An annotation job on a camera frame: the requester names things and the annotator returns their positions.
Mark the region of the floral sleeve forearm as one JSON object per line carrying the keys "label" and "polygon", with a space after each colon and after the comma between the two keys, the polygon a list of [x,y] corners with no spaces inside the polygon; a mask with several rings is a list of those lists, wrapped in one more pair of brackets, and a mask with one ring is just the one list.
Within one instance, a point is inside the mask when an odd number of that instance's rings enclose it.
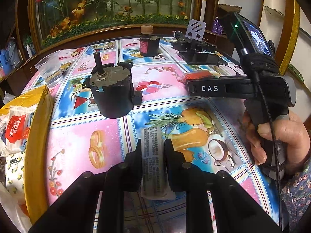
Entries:
{"label": "floral sleeve forearm", "polygon": [[289,229],[294,230],[310,205],[310,158],[282,188],[281,198],[288,212]]}

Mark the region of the person right hand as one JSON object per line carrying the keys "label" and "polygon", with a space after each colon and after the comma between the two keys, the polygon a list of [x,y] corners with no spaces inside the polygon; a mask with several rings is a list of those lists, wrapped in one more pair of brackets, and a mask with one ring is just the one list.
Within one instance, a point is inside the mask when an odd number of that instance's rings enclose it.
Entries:
{"label": "person right hand", "polygon": [[[255,127],[247,111],[244,112],[242,123],[246,128],[246,138],[250,142],[251,152],[257,166],[267,160],[266,152],[261,145],[262,139],[272,140],[268,123]],[[275,136],[287,144],[286,173],[293,175],[303,170],[310,157],[310,137],[303,122],[294,112],[289,112],[288,120],[276,120],[273,123]]]}

